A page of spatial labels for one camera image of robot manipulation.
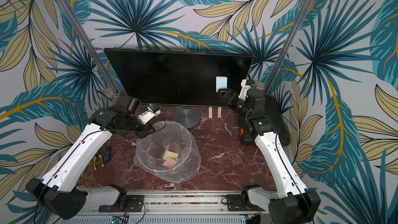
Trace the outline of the blue sticky note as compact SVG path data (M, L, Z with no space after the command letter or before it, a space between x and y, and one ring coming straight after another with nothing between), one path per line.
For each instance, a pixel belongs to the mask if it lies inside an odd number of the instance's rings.
M225 76L216 76L216 92L228 88L228 78Z

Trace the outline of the yellow sticky note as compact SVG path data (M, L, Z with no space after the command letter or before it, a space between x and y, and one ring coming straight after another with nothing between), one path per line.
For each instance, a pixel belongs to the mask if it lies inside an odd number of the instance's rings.
M165 161L165 160L167 160L168 158L172 158L172 159L174 159L174 160L177 161L178 158L179 158L179 153L166 150L166 151L164 152L164 155L163 155L163 160Z

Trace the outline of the pink sticky note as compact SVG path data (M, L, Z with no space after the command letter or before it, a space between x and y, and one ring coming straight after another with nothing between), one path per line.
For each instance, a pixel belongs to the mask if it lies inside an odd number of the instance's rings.
M167 160L164 161L164 163L162 164L165 168L168 169L172 169L176 166L177 161L172 159L172 158L168 158Z

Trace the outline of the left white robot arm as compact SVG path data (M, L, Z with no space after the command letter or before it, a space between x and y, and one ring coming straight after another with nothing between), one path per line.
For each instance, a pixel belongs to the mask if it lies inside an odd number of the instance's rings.
M61 160L42 178L28 182L26 190L37 205L64 220L71 219L83 209L94 207L124 211L127 199L123 188L83 188L78 183L87 165L114 133L131 132L138 138L155 133L150 120L160 115L161 110L156 104L149 104L145 112L136 115L139 104L137 98L123 95L115 105L95 111Z

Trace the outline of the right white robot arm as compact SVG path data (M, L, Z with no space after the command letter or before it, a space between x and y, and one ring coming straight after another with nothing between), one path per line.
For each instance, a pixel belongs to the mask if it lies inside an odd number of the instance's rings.
M275 224L313 223L321 199L316 191L308 189L285 153L289 134L276 99L254 88L248 89L243 98L231 89L220 89L218 93L221 102L238 116L241 140L259 148L276 185L275 192L259 186L245 187L242 204L266 211Z

